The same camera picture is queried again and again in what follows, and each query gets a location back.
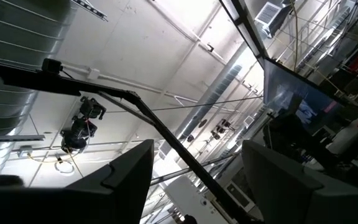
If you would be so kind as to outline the white cabinet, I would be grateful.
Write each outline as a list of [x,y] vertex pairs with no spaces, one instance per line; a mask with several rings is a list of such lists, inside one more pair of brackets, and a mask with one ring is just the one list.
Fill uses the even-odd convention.
[[165,192],[180,213],[194,217],[197,224],[229,224],[188,177],[178,177],[167,185]]

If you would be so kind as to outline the slim silver spiral air duct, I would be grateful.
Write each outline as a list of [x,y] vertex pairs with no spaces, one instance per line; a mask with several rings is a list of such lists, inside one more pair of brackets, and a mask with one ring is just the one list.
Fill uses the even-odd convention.
[[214,82],[212,82],[195,107],[191,109],[182,124],[179,125],[178,129],[175,131],[175,136],[179,140],[186,139],[192,133],[198,123],[218,101],[220,96],[226,91],[241,70],[241,65],[233,65],[222,69]]

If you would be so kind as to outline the white ceiling vent unit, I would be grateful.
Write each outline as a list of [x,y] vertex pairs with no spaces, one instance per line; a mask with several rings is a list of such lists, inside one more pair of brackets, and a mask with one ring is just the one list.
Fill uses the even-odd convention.
[[291,10],[291,0],[267,1],[254,20],[262,25],[263,33],[271,39]]

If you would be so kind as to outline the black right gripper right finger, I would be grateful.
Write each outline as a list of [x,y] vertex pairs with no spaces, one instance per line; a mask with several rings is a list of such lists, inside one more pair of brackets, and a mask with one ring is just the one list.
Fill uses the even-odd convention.
[[265,224],[358,224],[358,187],[250,140],[241,156]]

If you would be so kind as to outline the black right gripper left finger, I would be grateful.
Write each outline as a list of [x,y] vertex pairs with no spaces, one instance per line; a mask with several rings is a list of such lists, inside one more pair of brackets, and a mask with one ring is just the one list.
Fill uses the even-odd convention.
[[153,160],[147,139],[64,188],[28,188],[0,175],[0,224],[139,224]]

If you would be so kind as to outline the large silver ribbed air duct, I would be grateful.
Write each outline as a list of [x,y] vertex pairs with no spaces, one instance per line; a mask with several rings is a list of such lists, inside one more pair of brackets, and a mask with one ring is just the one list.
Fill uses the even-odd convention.
[[[0,63],[40,69],[58,53],[78,8],[72,0],[0,0]],[[22,131],[37,97],[0,79],[0,137]]]

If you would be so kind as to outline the black overhead frame beam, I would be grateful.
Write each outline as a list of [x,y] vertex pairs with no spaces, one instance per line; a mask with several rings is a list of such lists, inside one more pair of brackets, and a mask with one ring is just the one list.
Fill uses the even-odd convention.
[[0,64],[0,79],[5,85],[40,90],[50,93],[78,96],[81,92],[97,93],[110,102],[120,105],[122,100],[128,101],[131,106],[128,112],[152,125],[171,145],[188,167],[201,179],[222,203],[223,207],[239,222],[249,224],[250,218],[210,176],[201,164],[183,147],[178,139],[159,120],[141,98],[132,91],[92,84],[79,80],[61,77],[59,74],[48,73],[42,70],[33,72],[23,68]]

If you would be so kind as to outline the large dark display screen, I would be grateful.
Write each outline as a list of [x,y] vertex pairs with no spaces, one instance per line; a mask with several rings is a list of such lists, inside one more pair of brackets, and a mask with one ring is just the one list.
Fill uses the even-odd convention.
[[264,104],[278,114],[288,112],[293,100],[300,100],[295,116],[311,133],[323,126],[340,128],[349,123],[341,114],[344,103],[338,97],[271,58],[264,59],[263,96]]

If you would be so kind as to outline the black framed ceiling light strip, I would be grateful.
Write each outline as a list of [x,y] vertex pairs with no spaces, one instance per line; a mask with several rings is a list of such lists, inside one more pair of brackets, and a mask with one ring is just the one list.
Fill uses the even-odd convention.
[[257,61],[262,64],[264,58],[267,57],[267,51],[257,32],[245,0],[219,0],[219,2]]

